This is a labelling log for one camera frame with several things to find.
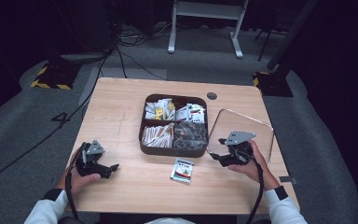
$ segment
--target transparent lid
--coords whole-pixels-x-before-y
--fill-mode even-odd
[[[230,109],[220,110],[209,136],[208,151],[219,156],[229,154],[227,146],[220,144],[219,139],[227,139],[233,131],[254,133],[255,137],[252,140],[256,142],[258,149],[269,164],[274,139],[271,125]]]

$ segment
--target handheld controller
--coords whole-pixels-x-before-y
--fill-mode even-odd
[[[97,160],[104,154],[104,148],[96,141],[92,143],[83,143],[81,152],[76,160],[76,168],[80,175],[99,174],[102,178],[109,178],[112,172],[116,171],[118,164],[107,167],[98,164]]]
[[[209,153],[214,160],[220,161],[220,164],[223,167],[231,164],[247,164],[253,156],[252,147],[249,145],[247,140],[253,137],[255,137],[255,133],[231,132],[228,139],[219,139],[221,145],[226,145],[228,147],[228,155],[220,156],[213,152]]]

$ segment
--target person's left hand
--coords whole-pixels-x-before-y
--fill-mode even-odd
[[[56,185],[56,189],[63,189],[65,190],[65,178],[68,174],[69,168],[67,168],[62,176],[60,181]],[[85,175],[81,176],[80,173],[77,171],[76,167],[72,169],[72,181],[71,181],[71,193],[72,195],[76,195],[78,192],[80,192],[86,185],[89,183],[94,182],[97,179],[100,179],[101,176],[99,174],[92,174],[92,175]]]

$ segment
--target black wristband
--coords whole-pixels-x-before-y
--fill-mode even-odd
[[[277,187],[277,188],[274,189],[274,190],[275,190],[275,193],[277,194],[277,196],[278,196],[278,198],[279,198],[280,201],[283,200],[283,199],[285,199],[285,198],[287,198],[287,197],[289,197],[289,196],[287,195],[287,193],[286,193],[286,190],[284,190],[284,187],[283,187],[283,186],[279,186],[279,187]]]
[[[51,200],[55,202],[58,199],[58,196],[60,196],[62,192],[62,189],[51,189],[48,192],[46,192],[45,196],[41,200]]]

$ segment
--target shelf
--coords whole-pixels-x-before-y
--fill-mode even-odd
[[[177,3],[177,15],[204,18],[237,20],[241,14],[241,6],[225,6],[193,2]]]

